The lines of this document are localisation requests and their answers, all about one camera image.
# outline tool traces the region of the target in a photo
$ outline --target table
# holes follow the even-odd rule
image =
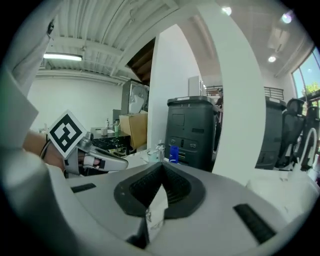
[[[125,148],[126,155],[130,153],[130,135],[119,130],[118,132],[101,135],[99,131],[104,127],[92,127],[90,132],[93,134],[92,145],[103,150],[114,150]]]

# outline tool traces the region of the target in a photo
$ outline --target fluorescent light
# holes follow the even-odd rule
[[[284,15],[282,15],[281,19],[286,24],[288,24],[292,21],[292,17],[288,13],[285,13]]]
[[[226,13],[226,15],[228,16],[230,16],[230,14],[232,13],[232,10],[230,7],[222,7],[222,11]]]
[[[56,60],[69,60],[69,61],[82,61],[82,56],[74,54],[63,54],[63,53],[45,53],[44,59],[56,59]]]
[[[268,62],[275,62],[276,59],[277,59],[276,57],[270,56],[269,59],[268,59]]]

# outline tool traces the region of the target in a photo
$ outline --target ceiling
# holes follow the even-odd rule
[[[173,15],[178,13],[177,10],[192,1],[65,0],[55,19],[47,53],[82,55],[82,61],[45,60],[38,76],[55,74],[57,71],[74,73],[75,76],[82,73],[101,76],[118,85],[129,78],[137,79],[127,67],[129,60],[156,34],[168,27],[169,22],[165,23],[164,20],[172,19],[174,22]],[[230,17],[246,36],[260,67],[274,75],[288,71],[294,62],[310,50],[312,42],[299,21],[293,19],[290,24],[281,22],[286,10],[275,1],[216,2],[222,7],[231,7]],[[190,43],[200,70],[205,70],[202,75],[219,73],[214,43],[208,36],[205,24],[198,16],[187,18],[181,18],[177,23]],[[276,36],[271,39],[272,35],[277,34],[276,29],[282,31],[282,35],[287,33],[287,40],[282,44]],[[268,62],[271,55],[277,57],[274,63]]]

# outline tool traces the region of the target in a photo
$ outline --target railing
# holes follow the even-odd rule
[[[216,96],[218,95],[219,89],[222,89],[223,86],[207,86],[206,87],[206,95],[207,96]],[[283,100],[284,99],[284,90],[272,88],[272,87],[264,87],[264,94],[265,96]]]

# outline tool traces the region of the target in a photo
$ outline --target cardboard box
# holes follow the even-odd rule
[[[130,135],[135,150],[147,143],[148,113],[120,115],[120,129]]]

